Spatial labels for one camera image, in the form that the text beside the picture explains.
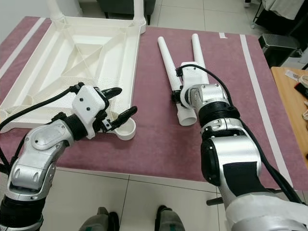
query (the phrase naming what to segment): white cylinder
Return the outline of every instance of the white cylinder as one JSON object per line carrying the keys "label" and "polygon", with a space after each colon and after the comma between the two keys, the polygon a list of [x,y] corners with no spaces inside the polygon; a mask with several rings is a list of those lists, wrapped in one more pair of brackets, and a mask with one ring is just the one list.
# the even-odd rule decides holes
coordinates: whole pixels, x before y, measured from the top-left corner
{"label": "white cylinder", "polygon": [[169,53],[168,47],[166,45],[166,42],[163,37],[158,37],[158,46],[160,49],[160,52],[162,54],[165,68],[167,71],[167,75],[169,78],[169,82],[171,85],[172,90],[180,90],[180,86],[182,85],[180,78],[177,76],[177,73],[175,71],[175,66],[172,61],[171,55]]}
{"label": "white cylinder", "polygon": [[[204,63],[203,54],[202,54],[202,50],[201,50],[200,40],[199,40],[199,36],[197,34],[192,35],[192,47],[193,47],[192,48],[193,58],[194,58],[195,62],[197,62],[199,64],[199,66],[205,68],[205,63]],[[202,81],[205,84],[209,83],[207,73],[204,73]]]}
{"label": "white cylinder", "polygon": [[140,26],[140,33],[143,34],[146,29],[146,20],[144,18],[143,0],[134,0],[134,18],[133,23]]}
{"label": "white cylinder", "polygon": [[[172,61],[170,52],[168,50],[168,47],[166,45],[166,42],[163,37],[158,38],[158,46],[160,49],[160,52],[162,54],[166,72],[169,78],[170,86],[172,90],[179,90],[180,86],[182,85],[180,78],[177,76],[177,73],[175,71],[175,66]],[[177,109],[178,109],[178,119],[179,123],[182,126],[189,126],[193,125],[197,121],[196,113],[192,108],[185,108],[180,103],[177,103]]]}
{"label": "white cylinder", "polygon": [[51,20],[62,20],[64,15],[61,12],[57,0],[47,0]]}
{"label": "white cylinder", "polygon": [[185,108],[180,103],[177,103],[178,119],[182,126],[193,125],[197,121],[196,113],[192,108]]}

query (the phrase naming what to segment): paper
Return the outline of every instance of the paper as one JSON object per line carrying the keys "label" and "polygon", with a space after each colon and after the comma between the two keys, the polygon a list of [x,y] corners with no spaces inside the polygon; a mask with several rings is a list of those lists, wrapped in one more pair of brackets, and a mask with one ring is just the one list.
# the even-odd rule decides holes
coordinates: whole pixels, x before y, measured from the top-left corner
{"label": "paper", "polygon": [[285,75],[298,82],[299,75],[295,74],[293,71],[287,70]]}

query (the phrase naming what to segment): maroon tablecloth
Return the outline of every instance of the maroon tablecloth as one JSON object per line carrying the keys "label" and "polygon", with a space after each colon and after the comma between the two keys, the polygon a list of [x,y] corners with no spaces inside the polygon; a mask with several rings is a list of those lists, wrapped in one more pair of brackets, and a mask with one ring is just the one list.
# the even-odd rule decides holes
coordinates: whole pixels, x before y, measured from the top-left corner
{"label": "maroon tablecloth", "polygon": [[[0,68],[37,20],[35,17],[24,18],[0,45]],[[49,25],[50,20],[46,19],[0,80],[1,102]],[[200,126],[179,125],[157,44],[157,38],[163,36],[175,65],[179,66],[181,62],[193,61],[193,33],[199,35],[206,67],[226,83],[242,119],[258,138],[268,160],[277,167],[244,59],[240,35],[226,34],[226,39],[220,39],[216,32],[157,27],[148,27],[141,35],[133,98],[133,104],[138,106],[138,113],[133,117],[137,123],[134,139],[121,141],[113,134],[98,134],[93,140],[84,139],[68,148],[58,165],[204,181],[200,164]],[[308,171],[258,40],[254,36],[246,36],[246,39],[292,183],[298,190],[308,190]],[[15,150],[11,147],[17,147],[27,131],[13,129],[1,134],[1,146],[7,156],[13,155]],[[266,187],[276,187],[265,168],[262,169],[261,181]]]}

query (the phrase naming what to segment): chair leg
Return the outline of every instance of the chair leg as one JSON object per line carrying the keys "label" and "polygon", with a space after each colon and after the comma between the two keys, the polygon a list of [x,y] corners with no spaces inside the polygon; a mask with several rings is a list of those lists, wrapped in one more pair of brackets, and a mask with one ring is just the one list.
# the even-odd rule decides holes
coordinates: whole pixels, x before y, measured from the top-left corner
{"label": "chair leg", "polygon": [[148,14],[146,17],[148,18],[148,25],[149,25],[151,23],[151,15]]}

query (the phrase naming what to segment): black cable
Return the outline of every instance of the black cable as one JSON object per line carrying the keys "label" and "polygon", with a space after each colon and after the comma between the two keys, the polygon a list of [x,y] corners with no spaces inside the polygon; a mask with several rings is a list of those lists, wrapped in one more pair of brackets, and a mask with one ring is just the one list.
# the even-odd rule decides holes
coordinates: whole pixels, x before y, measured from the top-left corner
{"label": "black cable", "polygon": [[[0,131],[2,130],[2,128],[3,128],[5,125],[7,125],[7,124],[10,123],[11,121],[17,119],[18,117],[23,116],[24,114],[27,114],[27,113],[29,113],[29,112],[31,112],[31,111],[33,111],[33,110],[35,110],[35,109],[38,109],[38,108],[40,108],[40,107],[43,107],[43,106],[45,106],[45,105],[47,105],[47,104],[49,104],[49,103],[51,103],[51,102],[53,102],[53,101],[56,101],[56,100],[62,98],[63,96],[65,96],[66,94],[70,93],[70,92],[75,92],[75,91],[74,91],[75,88],[76,88],[76,85],[75,85],[75,86],[71,86],[71,87],[69,87],[68,89],[66,89],[65,91],[61,92],[60,94],[58,94],[58,95],[56,95],[56,96],[54,96],[54,97],[52,97],[52,98],[50,98],[50,99],[48,99],[48,100],[45,100],[45,101],[40,102],[40,103],[37,103],[37,104],[35,104],[35,105],[33,105],[33,106],[29,107],[29,108],[26,108],[26,109],[24,109],[24,110],[22,110],[22,111],[20,111],[20,112],[18,112],[18,113],[16,113],[16,114],[10,116],[9,118],[5,119],[5,120],[0,124]],[[1,167],[0,170],[6,169],[6,171],[3,172],[3,173],[9,174],[9,172],[10,172],[10,170],[11,170],[11,165],[10,165],[10,163],[8,162],[7,158],[5,157],[5,155],[4,155],[4,153],[3,153],[2,149],[1,149],[1,147],[0,147],[0,159],[2,160],[2,162],[3,162],[3,164],[4,164],[4,168]]]}
{"label": "black cable", "polygon": [[230,92],[227,88],[227,86],[224,84],[224,82],[218,78],[214,73],[210,72],[209,70],[205,69],[204,67],[201,67],[199,65],[196,65],[196,64],[185,64],[183,66],[180,66],[177,68],[177,75],[178,76],[181,76],[183,75],[183,72],[182,72],[182,69],[185,68],[185,67],[188,67],[188,66],[192,66],[192,67],[196,67],[198,69],[201,69],[203,70],[204,72],[207,72],[211,77],[213,77],[221,86],[222,88],[225,90],[226,94],[227,94],[227,97],[228,97],[228,100],[229,100],[229,103],[230,103],[230,106],[233,106],[233,102],[232,102],[232,99],[231,99],[231,95],[230,95]]}
{"label": "black cable", "polygon": [[[198,69],[201,69],[203,71],[205,71],[206,73],[208,73],[210,76],[212,76],[225,90],[230,106],[233,106],[232,103],[232,99],[231,99],[231,94],[227,88],[227,86],[222,82],[222,80],[220,78],[218,78],[215,74],[213,74],[212,72],[210,72],[209,70],[205,69],[204,67],[195,65],[195,64],[186,64],[183,66],[180,66],[176,69],[177,71],[177,76],[182,76],[183,75],[183,71],[182,69],[188,66],[192,66],[192,67],[196,67]],[[287,198],[291,201],[291,202],[296,202],[296,203],[302,203],[301,199],[299,198],[299,196],[297,195],[297,193],[295,192],[295,190],[292,188],[292,186],[289,184],[289,182],[283,177],[283,175],[280,174],[280,172],[278,172],[272,165],[270,165],[269,161],[267,160],[259,142],[257,141],[257,139],[255,138],[254,134],[252,133],[252,131],[249,129],[249,127],[241,120],[241,123],[243,124],[244,129],[247,131],[248,135],[251,137],[251,139],[253,140],[253,142],[256,144],[258,151],[260,153],[260,158],[261,161],[264,163],[266,169],[268,170],[268,172],[270,173],[270,175],[273,177],[273,179],[277,182],[277,184],[279,185],[279,187],[282,189],[282,191],[284,192],[284,194],[287,196]]]}
{"label": "black cable", "polygon": [[277,182],[279,187],[282,189],[284,194],[287,196],[289,201],[296,202],[296,203],[302,203],[301,199],[295,192],[295,190],[292,188],[292,186],[289,184],[289,182],[283,177],[283,175],[280,174],[267,160],[259,142],[257,141],[256,137],[252,133],[252,131],[249,129],[249,127],[241,120],[241,123],[243,124],[243,128],[247,131],[250,138],[253,140],[253,142],[256,144],[258,151],[260,153],[261,161],[264,163],[264,166],[270,173],[270,175],[274,178],[274,180]]}
{"label": "black cable", "polygon": [[15,154],[14,156],[11,158],[11,161],[10,161],[10,168],[12,168],[13,164],[15,163],[15,161],[18,159],[18,156],[19,156],[19,153],[20,153],[20,150],[21,148],[23,147],[24,143],[25,143],[25,138],[26,138],[27,134],[24,135],[24,137],[21,139],[21,141],[19,142],[19,145],[15,151]]}

